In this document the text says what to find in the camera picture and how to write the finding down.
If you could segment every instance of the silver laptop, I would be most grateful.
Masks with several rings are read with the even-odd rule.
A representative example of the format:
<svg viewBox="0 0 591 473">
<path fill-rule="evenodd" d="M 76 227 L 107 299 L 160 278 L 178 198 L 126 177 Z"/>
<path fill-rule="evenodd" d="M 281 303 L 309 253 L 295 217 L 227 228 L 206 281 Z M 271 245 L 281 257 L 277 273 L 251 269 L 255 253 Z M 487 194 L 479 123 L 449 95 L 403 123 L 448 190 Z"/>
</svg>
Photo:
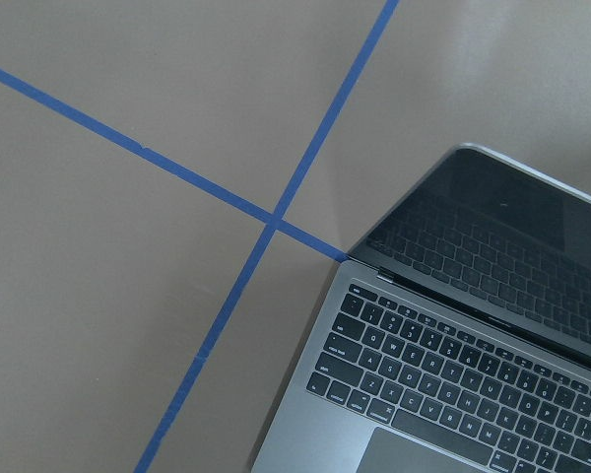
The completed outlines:
<svg viewBox="0 0 591 473">
<path fill-rule="evenodd" d="M 342 263 L 254 473 L 591 473 L 591 197 L 450 151 Z"/>
</svg>

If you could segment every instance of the trackpad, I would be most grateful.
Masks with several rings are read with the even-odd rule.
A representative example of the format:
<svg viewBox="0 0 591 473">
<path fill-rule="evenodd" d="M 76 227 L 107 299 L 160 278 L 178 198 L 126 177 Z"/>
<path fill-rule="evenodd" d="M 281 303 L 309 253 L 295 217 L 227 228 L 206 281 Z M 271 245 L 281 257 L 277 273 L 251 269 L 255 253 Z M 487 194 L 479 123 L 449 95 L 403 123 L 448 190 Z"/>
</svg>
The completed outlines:
<svg viewBox="0 0 591 473">
<path fill-rule="evenodd" d="M 481 473 L 481 470 L 383 429 L 374 429 L 357 473 L 417 472 Z"/>
</svg>

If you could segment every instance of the laptop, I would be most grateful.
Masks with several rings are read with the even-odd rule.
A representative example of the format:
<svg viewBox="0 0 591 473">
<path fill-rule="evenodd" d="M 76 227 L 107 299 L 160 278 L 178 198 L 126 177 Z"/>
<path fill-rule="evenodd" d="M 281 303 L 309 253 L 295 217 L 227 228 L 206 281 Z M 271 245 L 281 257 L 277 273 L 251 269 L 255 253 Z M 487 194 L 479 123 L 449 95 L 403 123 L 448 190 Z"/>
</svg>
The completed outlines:
<svg viewBox="0 0 591 473">
<path fill-rule="evenodd" d="M 591 473 L 591 197 L 449 151 L 335 275 L 253 473 Z"/>
</svg>

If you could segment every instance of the laptop keyboard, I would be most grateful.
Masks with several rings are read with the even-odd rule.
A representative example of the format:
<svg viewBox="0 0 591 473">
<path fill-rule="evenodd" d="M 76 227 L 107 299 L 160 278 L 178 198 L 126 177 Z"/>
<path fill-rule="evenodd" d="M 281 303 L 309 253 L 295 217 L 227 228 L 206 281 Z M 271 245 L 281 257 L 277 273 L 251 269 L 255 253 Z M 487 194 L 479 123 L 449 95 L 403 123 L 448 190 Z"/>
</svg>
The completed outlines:
<svg viewBox="0 0 591 473">
<path fill-rule="evenodd" d="M 502 473 L 591 473 L 591 388 L 351 284 L 306 389 Z"/>
<path fill-rule="evenodd" d="M 415 194 L 368 246 L 591 344 L 591 270 L 444 197 Z"/>
</svg>

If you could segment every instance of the spacebar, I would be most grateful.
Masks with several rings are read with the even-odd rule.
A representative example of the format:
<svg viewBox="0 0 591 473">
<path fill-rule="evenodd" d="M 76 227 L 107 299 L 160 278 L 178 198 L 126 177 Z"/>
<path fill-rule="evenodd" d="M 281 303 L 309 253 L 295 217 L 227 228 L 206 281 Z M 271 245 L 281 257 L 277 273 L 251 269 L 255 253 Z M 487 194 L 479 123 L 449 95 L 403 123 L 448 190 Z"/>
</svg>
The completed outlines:
<svg viewBox="0 0 591 473">
<path fill-rule="evenodd" d="M 396 410 L 392 427 L 483 465 L 488 464 L 493 453 L 487 445 L 400 409 Z"/>
</svg>

